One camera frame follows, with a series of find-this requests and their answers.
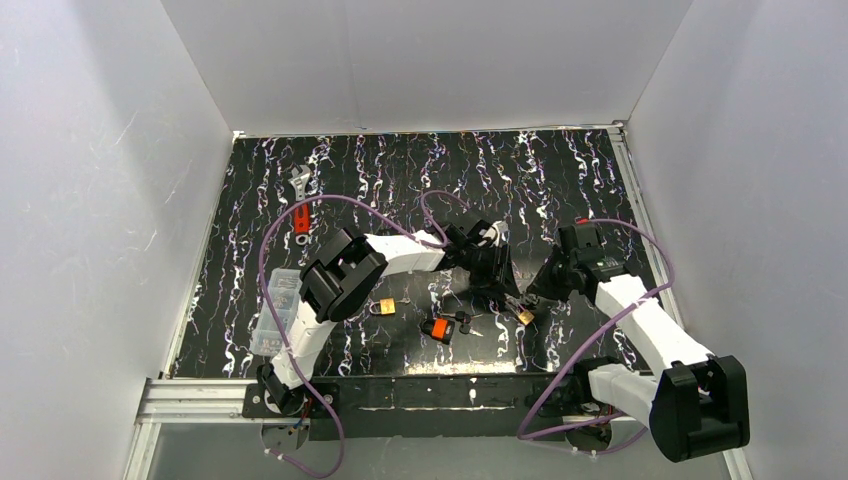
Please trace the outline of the orange black Opel padlock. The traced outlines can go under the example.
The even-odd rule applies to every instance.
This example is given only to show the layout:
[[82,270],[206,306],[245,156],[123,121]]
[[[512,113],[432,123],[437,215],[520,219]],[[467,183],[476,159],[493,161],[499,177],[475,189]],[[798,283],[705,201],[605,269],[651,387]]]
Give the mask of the orange black Opel padlock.
[[449,345],[456,330],[456,322],[451,318],[436,317],[424,320],[420,324],[421,333],[444,345]]

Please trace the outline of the brass padlock with steel shackle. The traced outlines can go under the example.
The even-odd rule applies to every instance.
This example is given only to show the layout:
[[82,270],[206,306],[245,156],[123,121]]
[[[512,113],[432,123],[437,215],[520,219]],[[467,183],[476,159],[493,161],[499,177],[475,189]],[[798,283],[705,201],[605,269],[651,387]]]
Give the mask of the brass padlock with steel shackle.
[[384,298],[373,302],[369,308],[371,315],[389,316],[396,313],[396,302],[393,298]]

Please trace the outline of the small brass padlock with figurine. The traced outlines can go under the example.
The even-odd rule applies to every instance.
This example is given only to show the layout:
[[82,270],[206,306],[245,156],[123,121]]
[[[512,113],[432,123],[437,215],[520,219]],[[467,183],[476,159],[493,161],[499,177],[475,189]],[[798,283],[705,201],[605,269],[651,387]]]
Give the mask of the small brass padlock with figurine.
[[516,298],[507,296],[504,300],[504,304],[507,310],[516,317],[520,324],[527,326],[534,321],[535,315],[533,312],[522,305]]

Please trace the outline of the black-headed keys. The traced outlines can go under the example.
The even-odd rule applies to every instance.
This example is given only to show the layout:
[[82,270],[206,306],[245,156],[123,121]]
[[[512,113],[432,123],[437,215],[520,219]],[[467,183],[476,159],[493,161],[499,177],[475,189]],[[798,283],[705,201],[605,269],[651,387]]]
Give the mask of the black-headed keys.
[[456,332],[469,334],[472,321],[478,317],[480,317],[480,314],[470,314],[465,311],[443,314],[441,317],[445,324],[443,338],[449,340]]

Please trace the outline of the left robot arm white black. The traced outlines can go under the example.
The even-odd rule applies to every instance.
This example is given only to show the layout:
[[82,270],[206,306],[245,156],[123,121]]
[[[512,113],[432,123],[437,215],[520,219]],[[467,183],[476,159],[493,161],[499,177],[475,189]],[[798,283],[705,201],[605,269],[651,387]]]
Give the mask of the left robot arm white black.
[[379,281],[402,273],[466,271],[473,288],[516,300],[511,252],[503,222],[437,220],[427,229],[395,235],[340,230],[301,270],[272,274],[262,287],[261,318],[274,324],[278,350],[257,371],[257,382],[277,412],[301,412],[318,354],[336,325],[359,314]]

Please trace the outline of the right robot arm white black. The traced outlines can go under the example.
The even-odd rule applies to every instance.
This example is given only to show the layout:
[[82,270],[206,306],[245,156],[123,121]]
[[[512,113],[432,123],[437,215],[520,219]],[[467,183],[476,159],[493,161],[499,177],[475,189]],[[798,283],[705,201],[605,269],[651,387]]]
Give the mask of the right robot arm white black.
[[[608,321],[592,334],[536,397],[517,436],[533,440],[575,429],[575,424],[529,431],[563,380],[576,385],[575,403],[598,402],[613,417],[637,420],[665,458],[681,462],[750,442],[747,375],[734,356],[716,356],[694,340],[663,309],[659,292],[675,278],[647,289],[631,264],[605,252],[599,219],[585,219],[559,230],[560,242],[529,287],[550,300],[566,301],[574,292],[589,300]],[[587,359],[585,353],[604,333],[622,329],[652,374],[643,376],[611,358]]]

